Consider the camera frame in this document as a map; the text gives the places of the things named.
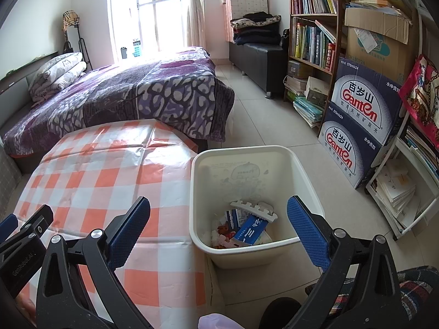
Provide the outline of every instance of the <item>bookshelf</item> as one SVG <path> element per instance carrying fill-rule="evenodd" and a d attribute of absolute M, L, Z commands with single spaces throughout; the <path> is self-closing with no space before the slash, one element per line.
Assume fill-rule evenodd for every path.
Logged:
<path fill-rule="evenodd" d="M 294 34 L 291 34 L 290 37 L 290 46 L 289 46 L 289 60 L 297 60 L 299 62 L 302 62 L 307 65 L 311 65 L 315 69 L 314 76 L 316 78 L 322 79 L 329 83 L 330 85 L 330 91 L 328 94 L 327 102 L 325 111 L 323 113 L 322 122 L 319 126 L 319 133 L 321 125 L 323 123 L 325 114 L 326 114 L 326 108 L 328 107 L 329 100 L 332 98 L 332 92 L 334 91 L 334 84 L 336 81 L 337 76 L 337 67 L 338 67 L 338 60 L 340 56 L 340 49 L 341 49 L 341 40 L 342 40 L 342 27 L 344 24 L 344 9 L 342 0 L 337 0 L 337 13 L 303 13 L 303 14 L 297 14 L 293 13 L 293 3 L 294 0 L 290 0 L 290 31 L 296 31 L 295 26 L 297 25 L 297 22 L 300 21 L 301 23 L 304 23 L 305 25 L 309 26 L 315 26 L 315 20 L 321 21 L 322 23 L 330 24 L 333 28 L 335 28 L 335 31 L 337 33 L 337 38 L 335 42 L 335 54 L 334 54 L 334 64 L 333 68 L 331 70 L 326 70 L 325 68 L 320 67 L 319 65 L 316 65 L 314 63 L 310 63 L 307 60 L 303 60 L 301 58 L 296 58 L 294 55 L 292 55 L 292 43 L 296 42 L 296 36 Z M 284 100 L 291 100 L 287 96 L 287 90 L 285 90 L 285 96 Z"/>

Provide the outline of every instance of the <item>wooden bookshelf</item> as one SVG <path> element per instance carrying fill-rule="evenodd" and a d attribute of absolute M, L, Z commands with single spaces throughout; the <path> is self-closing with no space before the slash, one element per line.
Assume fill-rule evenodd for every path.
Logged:
<path fill-rule="evenodd" d="M 321 70 L 322 72 L 325 72 L 326 74 L 330 74 L 330 75 L 332 75 L 332 72 L 330 72 L 329 70 L 326 70 L 326 69 L 320 67 L 320 66 L 317 65 L 317 64 L 310 63 L 310 62 L 308 62 L 307 60 L 300 59 L 300 58 L 296 58 L 296 57 L 293 57 L 293 56 L 290 56 L 290 59 L 298 60 L 299 62 L 302 62 L 302 63 L 304 63 L 304 64 L 310 65 L 311 67 L 316 68 L 317 70 Z"/>
<path fill-rule="evenodd" d="M 306 60 L 300 59 L 300 58 L 296 58 L 291 56 L 291 43 L 294 43 L 296 41 L 296 37 L 293 36 L 293 34 L 290 35 L 290 46 L 289 46 L 289 60 L 297 60 L 299 62 L 302 62 L 304 64 L 310 65 L 312 66 L 315 70 L 320 72 L 325 73 L 326 75 L 328 75 L 330 77 L 330 89 L 329 89 L 329 94 L 328 94 L 328 98 L 326 101 L 326 107 L 325 107 L 325 111 L 323 113 L 323 118 L 322 118 L 322 122 L 324 120 L 325 114 L 326 114 L 326 109 L 328 107 L 329 101 L 332 98 L 332 93 L 334 91 L 334 84 L 336 81 L 336 77 L 337 77 L 337 68 L 338 68 L 338 61 L 339 61 L 339 56 L 340 56 L 340 49 L 341 49 L 341 42 L 342 42 L 342 27 L 344 24 L 344 8 L 343 8 L 343 3 L 342 0 L 338 0 L 337 1 L 337 14 L 335 13 L 317 13 L 317 14 L 293 14 L 293 0 L 290 0 L 290 31 L 291 33 L 296 30 L 295 29 L 295 25 L 297 23 L 297 19 L 302 19 L 305 21 L 309 21 L 309 23 L 313 23 L 316 19 L 318 20 L 322 20 L 322 22 L 326 22 L 329 23 L 333 26 L 335 26 L 335 29 L 337 31 L 337 40 L 335 42 L 335 56 L 334 56 L 334 65 L 331 71 L 326 70 L 322 67 L 320 67 L 319 65 L 316 65 L 314 63 L 310 63 Z M 321 130 L 321 126 L 322 123 L 319 126 L 319 133 L 317 134 L 317 136 L 320 134 L 320 130 Z"/>

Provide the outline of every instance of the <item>blue gripper pad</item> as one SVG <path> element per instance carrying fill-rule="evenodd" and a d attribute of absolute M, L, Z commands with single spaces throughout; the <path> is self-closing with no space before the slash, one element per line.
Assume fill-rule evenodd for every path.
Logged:
<path fill-rule="evenodd" d="M 150 214 L 151 206 L 148 199 L 141 197 L 126 215 L 120 216 L 121 224 L 108 244 L 108 266 L 111 270 L 114 271 L 125 264 Z"/>
<path fill-rule="evenodd" d="M 307 210 L 295 197 L 288 200 L 287 215 L 313 264 L 326 271 L 331 263 L 329 245 Z"/>
<path fill-rule="evenodd" d="M 14 214 L 9 215 L 0 223 L 0 243 L 5 241 L 18 227 L 18 220 Z"/>

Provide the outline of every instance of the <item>purple bedspread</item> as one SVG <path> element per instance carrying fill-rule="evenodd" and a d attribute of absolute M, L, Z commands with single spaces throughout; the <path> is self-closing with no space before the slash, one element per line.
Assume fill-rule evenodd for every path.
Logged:
<path fill-rule="evenodd" d="M 225 140 L 234 92 L 202 48 L 94 70 L 32 109 L 4 137 L 12 156 L 49 151 L 64 135 L 115 121 L 158 119 L 189 137 Z"/>

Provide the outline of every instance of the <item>tile floor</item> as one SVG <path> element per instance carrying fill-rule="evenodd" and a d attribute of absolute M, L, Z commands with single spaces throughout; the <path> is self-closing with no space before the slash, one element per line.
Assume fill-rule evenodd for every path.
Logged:
<path fill-rule="evenodd" d="M 439 216 L 422 232 L 407 234 L 395 242 L 390 227 L 372 198 L 355 190 L 290 103 L 267 100 L 264 91 L 232 66 L 218 66 L 217 77 L 235 91 L 235 104 L 227 140 L 210 148 L 282 145 L 300 159 L 320 198 L 328 223 L 351 236 L 371 239 L 386 236 L 397 270 L 422 265 L 439 267 Z M 274 263 L 241 270 L 217 269 L 226 303 L 226 315 L 245 329 L 256 329 L 267 305 L 278 297 L 304 302 L 304 288 L 317 281 L 313 266 L 302 246 Z"/>

